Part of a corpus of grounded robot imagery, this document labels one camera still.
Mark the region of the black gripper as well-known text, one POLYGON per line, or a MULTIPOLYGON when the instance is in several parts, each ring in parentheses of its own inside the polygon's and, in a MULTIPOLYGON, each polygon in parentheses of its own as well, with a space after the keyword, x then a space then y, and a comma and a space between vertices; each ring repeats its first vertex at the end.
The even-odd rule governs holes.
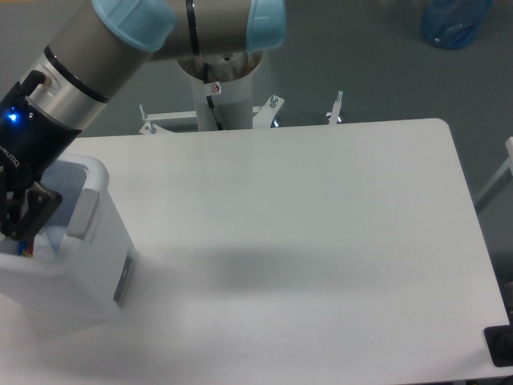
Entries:
POLYGON ((15 241, 35 237, 62 204, 59 192, 35 181, 80 133, 28 99, 40 84, 17 82, 1 100, 1 233, 15 241))

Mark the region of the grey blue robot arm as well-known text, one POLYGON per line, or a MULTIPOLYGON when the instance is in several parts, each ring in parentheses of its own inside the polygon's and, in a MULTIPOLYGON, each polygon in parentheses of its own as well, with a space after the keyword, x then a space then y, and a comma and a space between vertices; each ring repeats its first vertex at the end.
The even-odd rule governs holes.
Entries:
POLYGON ((282 1, 87 1, 1 101, 1 232, 35 237, 62 202, 43 173, 146 62, 260 54, 282 1))

